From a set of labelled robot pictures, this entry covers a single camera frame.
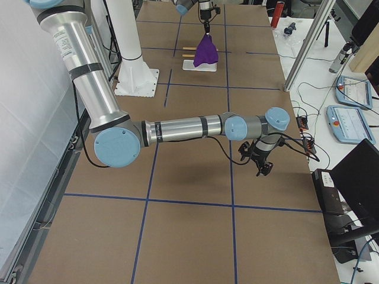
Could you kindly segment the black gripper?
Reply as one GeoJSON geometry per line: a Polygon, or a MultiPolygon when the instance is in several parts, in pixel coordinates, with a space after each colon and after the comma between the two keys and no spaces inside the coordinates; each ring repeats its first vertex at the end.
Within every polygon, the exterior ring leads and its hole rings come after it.
{"type": "Polygon", "coordinates": [[[212,9],[201,9],[199,11],[200,21],[203,23],[206,35],[210,34],[210,21],[212,20],[212,9]]]}
{"type": "Polygon", "coordinates": [[[256,177],[270,174],[273,164],[266,159],[270,152],[274,149],[274,144],[268,143],[255,143],[249,148],[250,158],[256,163],[258,172],[256,177]]]}

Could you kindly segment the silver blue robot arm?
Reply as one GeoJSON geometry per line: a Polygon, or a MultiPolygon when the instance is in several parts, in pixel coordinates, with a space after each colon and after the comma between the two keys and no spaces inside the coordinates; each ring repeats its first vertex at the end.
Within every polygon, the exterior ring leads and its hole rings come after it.
{"type": "Polygon", "coordinates": [[[273,107],[263,116],[244,117],[232,112],[169,121],[134,122],[115,98],[103,66],[85,28],[87,1],[29,1],[40,27],[54,39],[74,84],[91,118],[97,158],[109,167],[134,162],[142,147],[153,143],[180,142],[218,135],[242,141],[239,151],[267,175],[270,152],[284,141],[290,117],[273,107]]]}
{"type": "Polygon", "coordinates": [[[173,0],[176,10],[180,15],[187,14],[190,9],[197,5],[197,16],[202,23],[206,35],[210,35],[210,23],[220,14],[220,7],[209,0],[173,0]]]}

